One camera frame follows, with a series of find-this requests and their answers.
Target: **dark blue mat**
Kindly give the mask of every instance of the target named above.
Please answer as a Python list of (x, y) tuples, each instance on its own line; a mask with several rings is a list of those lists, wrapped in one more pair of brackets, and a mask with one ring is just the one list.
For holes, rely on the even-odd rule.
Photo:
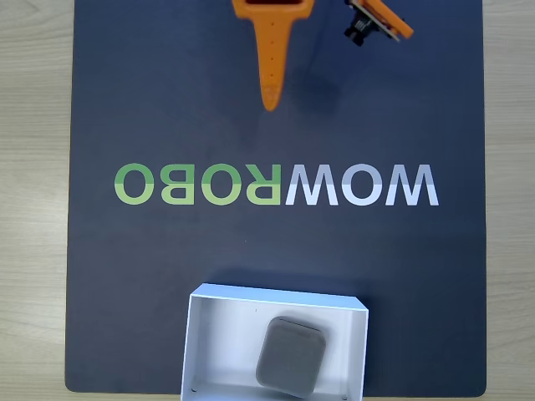
[[(386, 3), (414, 37), (357, 48), (349, 8), (317, 0), (270, 114), (231, 0), (76, 1), (70, 389), (178, 393), (188, 296), (216, 282), (359, 297), (368, 396), (484, 392), (482, 3)], [(170, 191), (167, 165), (194, 168)], [(292, 186), (299, 165), (329, 190)], [(274, 187), (247, 192), (250, 170)]]

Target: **gray case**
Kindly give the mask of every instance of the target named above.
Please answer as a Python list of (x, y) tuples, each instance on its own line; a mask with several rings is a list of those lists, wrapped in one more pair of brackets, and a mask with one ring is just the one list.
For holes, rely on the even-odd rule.
[(282, 393), (308, 397), (316, 386), (326, 345), (319, 330), (275, 317), (262, 346), (257, 381)]

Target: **white letter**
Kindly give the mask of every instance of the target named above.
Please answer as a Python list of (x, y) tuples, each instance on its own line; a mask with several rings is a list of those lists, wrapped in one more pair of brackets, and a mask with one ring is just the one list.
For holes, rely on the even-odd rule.
[[(351, 189), (351, 180), (353, 179), (353, 175), (355, 175), (359, 171), (365, 171), (366, 173), (371, 175), (371, 179), (374, 183), (374, 188), (371, 191), (371, 194), (369, 194), (367, 198), (363, 199), (356, 197), (353, 193), (353, 190)], [(381, 174), (379, 174), (379, 171), (377, 171), (377, 169), (375, 169), (375, 167), (371, 165), (352, 165), (344, 173), (344, 177), (342, 178), (342, 191), (344, 193), (345, 199), (347, 199), (353, 205), (371, 205), (379, 199), (382, 190), (383, 179), (381, 178)]]
[(427, 186), (427, 195), (429, 196), (429, 204), (431, 206), (438, 206), (438, 197), (436, 196), (435, 183), (433, 182), (433, 175), (431, 174), (431, 167), (429, 165), (420, 165), (418, 173), (416, 174), (415, 188), (410, 190), (409, 179), (404, 165), (395, 165), (392, 171), (392, 180), (390, 181), (390, 188), (386, 196), (386, 205), (393, 206), (395, 202), (395, 192), (398, 188), (398, 182), (401, 178), (403, 185), (403, 192), (407, 199), (408, 206), (418, 205), (418, 198), (420, 196), (421, 183), (425, 178), (425, 186)]
[(334, 188), (333, 175), (331, 174), (331, 168), (329, 165), (321, 165), (316, 175), (316, 182), (314, 188), (310, 190), (308, 184), (307, 171), (304, 165), (295, 165), (293, 167), (292, 180), (290, 181), (290, 187), (288, 188), (288, 195), (286, 196), (286, 205), (293, 205), (295, 202), (295, 194), (298, 189), (299, 177), (303, 183), (303, 193), (307, 205), (315, 206), (318, 203), (319, 191), (325, 178), (325, 184), (327, 185), (327, 195), (329, 196), (329, 204), (332, 206), (338, 205), (338, 198), (336, 197), (336, 190)]

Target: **orange robot gripper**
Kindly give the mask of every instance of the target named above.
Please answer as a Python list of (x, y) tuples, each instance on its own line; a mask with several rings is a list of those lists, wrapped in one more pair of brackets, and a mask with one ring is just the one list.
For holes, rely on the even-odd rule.
[(273, 111), (283, 91), (293, 23), (310, 16), (314, 0), (232, 0), (232, 5), (238, 18), (254, 25), (262, 101)]

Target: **cardboard box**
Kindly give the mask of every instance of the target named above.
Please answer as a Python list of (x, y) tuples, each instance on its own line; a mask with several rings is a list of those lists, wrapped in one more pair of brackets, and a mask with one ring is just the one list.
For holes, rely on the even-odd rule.
[(309, 322), (327, 340), (309, 401), (360, 401), (368, 309), (355, 297), (202, 284), (190, 296), (182, 401), (268, 401), (256, 368), (275, 317)]

